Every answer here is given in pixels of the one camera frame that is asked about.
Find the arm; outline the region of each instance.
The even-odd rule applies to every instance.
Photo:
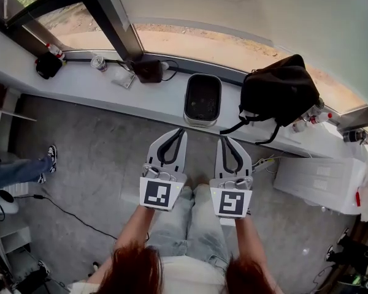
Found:
[[[283,294],[267,267],[266,253],[251,218],[246,216],[244,219],[237,219],[236,230],[240,257],[244,260],[256,262],[262,268],[264,277],[271,288],[275,290],[275,294]]]
[[[148,209],[144,206],[138,206],[128,220],[124,229],[121,231],[115,243],[113,250],[125,247],[131,242],[136,242],[143,245],[150,228],[151,220],[153,219],[155,210]],[[101,267],[87,280],[87,283],[100,284],[105,276],[106,271],[110,269],[112,259],[108,258]]]

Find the sticker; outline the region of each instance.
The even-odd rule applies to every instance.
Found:
[[[144,203],[155,206],[167,207],[171,196],[171,184],[156,181],[148,181],[146,186]]]
[[[222,191],[220,213],[225,214],[242,214],[244,207],[243,192],[226,192]]]

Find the black bag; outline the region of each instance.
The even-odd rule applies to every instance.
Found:
[[[251,121],[275,118],[277,126],[270,139],[255,144],[271,143],[281,126],[291,124],[318,99],[319,92],[305,69],[304,60],[300,55],[292,55],[245,77],[239,105],[241,122],[220,134],[231,133]]]

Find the concrete floor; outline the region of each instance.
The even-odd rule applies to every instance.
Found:
[[[55,143],[59,154],[57,172],[47,176],[46,184],[33,184],[30,191],[48,195],[104,232],[119,234],[139,201],[139,176],[148,147],[174,126],[31,96],[25,97],[20,111],[38,121],[16,120],[13,152],[21,158],[41,157]],[[185,173],[212,178],[218,137],[187,132]],[[273,149],[242,145],[253,162],[280,155]],[[327,266],[328,246],[344,227],[353,225],[355,217],[322,212],[273,189],[274,174],[265,170],[253,177],[250,207],[270,270],[285,293],[307,293],[314,286],[313,278]],[[56,280],[68,284],[84,279],[92,262],[103,262],[110,255],[112,238],[94,232],[48,201],[24,199],[20,207],[31,229],[32,253],[52,269]],[[225,227],[224,232],[237,255],[234,228]],[[50,289],[62,292],[53,284]]]

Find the metal container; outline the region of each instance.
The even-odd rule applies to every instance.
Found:
[[[191,126],[210,127],[217,122],[221,107],[221,80],[196,73],[188,80],[184,120]]]

